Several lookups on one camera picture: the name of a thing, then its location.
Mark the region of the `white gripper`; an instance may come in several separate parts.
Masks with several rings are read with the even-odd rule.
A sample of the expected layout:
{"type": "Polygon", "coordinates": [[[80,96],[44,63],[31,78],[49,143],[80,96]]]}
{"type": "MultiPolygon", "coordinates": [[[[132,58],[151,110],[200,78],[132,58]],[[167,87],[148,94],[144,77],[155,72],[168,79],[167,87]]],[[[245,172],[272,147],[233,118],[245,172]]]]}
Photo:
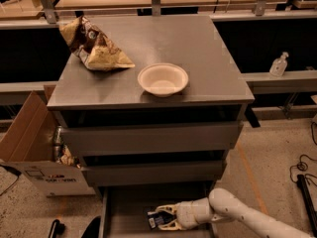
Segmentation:
{"type": "Polygon", "coordinates": [[[182,201],[181,203],[160,205],[155,210],[150,210],[148,215],[155,214],[176,214],[176,220],[161,224],[158,229],[161,231],[178,231],[193,229],[201,224],[210,223],[214,211],[207,197],[182,201]]]}

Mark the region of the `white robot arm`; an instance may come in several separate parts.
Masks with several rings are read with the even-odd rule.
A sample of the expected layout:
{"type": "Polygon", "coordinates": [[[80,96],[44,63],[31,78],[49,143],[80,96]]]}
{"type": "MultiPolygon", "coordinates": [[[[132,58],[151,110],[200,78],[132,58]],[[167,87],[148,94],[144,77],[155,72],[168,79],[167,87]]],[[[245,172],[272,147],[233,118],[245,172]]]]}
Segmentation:
{"type": "Polygon", "coordinates": [[[206,223],[239,221],[260,238],[315,238],[257,211],[224,188],[214,188],[207,197],[158,206],[147,213],[152,229],[190,230],[206,223]]]}

